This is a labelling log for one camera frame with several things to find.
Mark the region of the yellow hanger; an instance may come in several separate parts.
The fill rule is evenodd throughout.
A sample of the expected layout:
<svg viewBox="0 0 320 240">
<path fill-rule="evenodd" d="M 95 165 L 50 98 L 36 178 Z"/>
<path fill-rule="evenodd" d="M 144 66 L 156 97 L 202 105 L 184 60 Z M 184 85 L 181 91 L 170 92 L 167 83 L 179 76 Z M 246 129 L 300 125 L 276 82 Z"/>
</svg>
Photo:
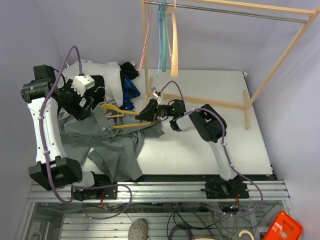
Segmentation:
<svg viewBox="0 0 320 240">
<path fill-rule="evenodd" d="M 110 110 L 112 113 L 115 113 L 113 115 L 107 115 L 104 113 L 104 111 Z M 118 108 L 117 106 L 113 104 L 106 103 L 106 95 L 103 96 L 103 102 L 100 105 L 97 105 L 93 110 L 92 110 L 93 116 L 96 118 L 96 121 L 98 124 L 101 124 L 101 127 L 103 130 L 113 128 L 113 129 L 126 129 L 126 128 L 146 128 L 150 127 L 153 123 L 150 121 L 146 122 L 136 122 L 136 123 L 130 123 L 130 124 L 120 124 L 120 125 L 115 125 L 111 124 L 108 122 L 109 119 L 113 118 L 122 118 L 127 115 L 132 115 L 132 116 L 138 116 L 138 112 L 134 111 L 128 111 L 128 110 L 122 110 Z"/>
</svg>

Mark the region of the grey shirt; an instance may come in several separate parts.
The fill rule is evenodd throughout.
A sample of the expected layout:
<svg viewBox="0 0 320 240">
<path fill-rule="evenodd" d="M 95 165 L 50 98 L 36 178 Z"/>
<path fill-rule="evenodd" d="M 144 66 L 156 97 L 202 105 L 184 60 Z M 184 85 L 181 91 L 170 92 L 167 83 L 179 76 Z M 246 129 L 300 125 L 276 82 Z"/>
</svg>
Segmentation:
<svg viewBox="0 0 320 240">
<path fill-rule="evenodd" d="M 143 174 L 137 158 L 145 139 L 162 136 L 162 123 L 157 120 L 145 126 L 123 128 L 138 123 L 134 115 L 108 118 L 108 114 L 110 110 L 98 104 L 84 120 L 72 115 L 59 119 L 64 150 L 81 165 L 89 158 L 113 183 L 136 180 Z"/>
</svg>

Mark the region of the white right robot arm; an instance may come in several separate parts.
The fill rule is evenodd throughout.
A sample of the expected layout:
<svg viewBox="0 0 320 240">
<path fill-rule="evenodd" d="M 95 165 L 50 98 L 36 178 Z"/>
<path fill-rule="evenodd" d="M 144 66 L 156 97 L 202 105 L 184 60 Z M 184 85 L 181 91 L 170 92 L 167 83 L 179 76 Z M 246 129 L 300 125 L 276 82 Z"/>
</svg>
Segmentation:
<svg viewBox="0 0 320 240">
<path fill-rule="evenodd" d="M 172 118 L 169 124 L 176 132 L 194 127 L 201 139 L 212 149 L 219 176 L 223 180 L 220 186 L 221 194 L 231 198 L 238 192 L 238 187 L 243 180 L 235 170 L 229 154 L 226 143 L 227 124 L 209 104 L 187 112 L 185 102 L 181 99 L 171 100 L 167 104 L 158 104 L 158 101 L 153 98 L 135 118 L 152 123 L 161 118 Z"/>
</svg>

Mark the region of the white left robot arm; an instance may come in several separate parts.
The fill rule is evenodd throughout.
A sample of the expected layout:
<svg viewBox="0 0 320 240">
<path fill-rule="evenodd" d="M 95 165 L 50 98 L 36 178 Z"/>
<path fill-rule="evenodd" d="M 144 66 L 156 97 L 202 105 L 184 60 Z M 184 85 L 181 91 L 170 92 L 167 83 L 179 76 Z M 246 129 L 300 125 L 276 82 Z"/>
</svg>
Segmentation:
<svg viewBox="0 0 320 240">
<path fill-rule="evenodd" d="M 47 191 L 68 185 L 83 187 L 85 194 L 96 199 L 102 186 L 92 172 L 82 170 L 80 163 L 67 156 L 61 140 L 58 113 L 65 110 L 76 120 L 89 117 L 94 103 L 90 90 L 95 79 L 77 75 L 64 80 L 63 87 L 55 88 L 55 70 L 48 65 L 33 68 L 34 80 L 20 91 L 30 111 L 36 137 L 36 164 L 28 169 L 29 176 Z"/>
</svg>

